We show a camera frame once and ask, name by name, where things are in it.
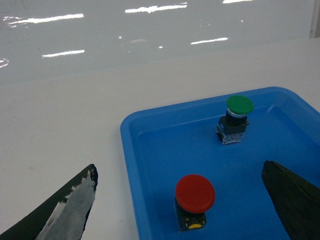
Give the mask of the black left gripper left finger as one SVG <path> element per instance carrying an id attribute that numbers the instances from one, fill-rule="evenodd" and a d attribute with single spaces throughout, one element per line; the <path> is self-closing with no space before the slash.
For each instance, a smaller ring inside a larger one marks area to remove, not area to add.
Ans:
<path id="1" fill-rule="evenodd" d="M 80 240 L 95 201 L 98 171 L 89 164 L 30 214 L 0 235 L 2 240 Z"/>

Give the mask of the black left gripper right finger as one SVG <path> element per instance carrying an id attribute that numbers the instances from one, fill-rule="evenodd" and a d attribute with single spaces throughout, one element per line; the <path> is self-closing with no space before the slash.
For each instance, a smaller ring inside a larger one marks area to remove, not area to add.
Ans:
<path id="1" fill-rule="evenodd" d="M 261 178 L 291 240 L 320 238 L 320 188 L 276 161 L 265 161 Z"/>

